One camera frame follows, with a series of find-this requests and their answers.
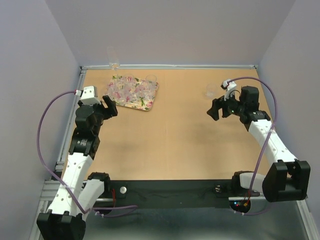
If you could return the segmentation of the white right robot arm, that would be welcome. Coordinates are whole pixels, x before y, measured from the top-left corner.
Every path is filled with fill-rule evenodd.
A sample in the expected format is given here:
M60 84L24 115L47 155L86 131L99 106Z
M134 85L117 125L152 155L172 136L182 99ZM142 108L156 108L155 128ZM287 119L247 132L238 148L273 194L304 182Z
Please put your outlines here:
M236 85L225 86L225 95L215 98L207 111L215 121L231 115L239 117L246 130L261 146L270 169L266 175L251 171L235 172L230 182L231 192L242 195L247 190L264 195L270 202L301 201L307 197L311 167L300 161L282 142L272 128L269 115L259 109L259 90L253 86L241 88L235 97Z

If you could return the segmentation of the clear faceted tumbler front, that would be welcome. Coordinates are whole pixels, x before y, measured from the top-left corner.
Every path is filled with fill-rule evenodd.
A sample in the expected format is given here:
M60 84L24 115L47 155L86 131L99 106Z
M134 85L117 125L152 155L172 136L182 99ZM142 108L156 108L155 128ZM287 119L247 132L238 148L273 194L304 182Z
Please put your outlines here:
M151 101L155 96L156 88L154 86L146 86L141 90L141 97L144 101Z

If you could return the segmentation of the large clear faceted tumbler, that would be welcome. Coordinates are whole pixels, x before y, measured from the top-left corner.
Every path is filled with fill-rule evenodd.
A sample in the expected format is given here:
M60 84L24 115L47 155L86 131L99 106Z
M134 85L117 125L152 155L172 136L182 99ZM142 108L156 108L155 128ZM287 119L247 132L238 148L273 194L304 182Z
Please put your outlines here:
M133 87L129 88L129 101L130 102L137 102L141 98L142 93L142 86L136 83Z

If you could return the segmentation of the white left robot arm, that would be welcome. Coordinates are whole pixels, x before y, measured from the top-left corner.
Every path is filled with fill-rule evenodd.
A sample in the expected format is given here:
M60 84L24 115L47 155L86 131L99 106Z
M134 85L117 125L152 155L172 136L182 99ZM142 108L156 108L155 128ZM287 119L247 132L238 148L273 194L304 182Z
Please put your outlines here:
M78 101L64 175L59 179L60 186L52 203L36 220L45 240L83 239L86 219L96 200L111 193L107 173L93 173L87 184L83 184L100 144L101 126L118 114L116 103L109 96L102 99Z

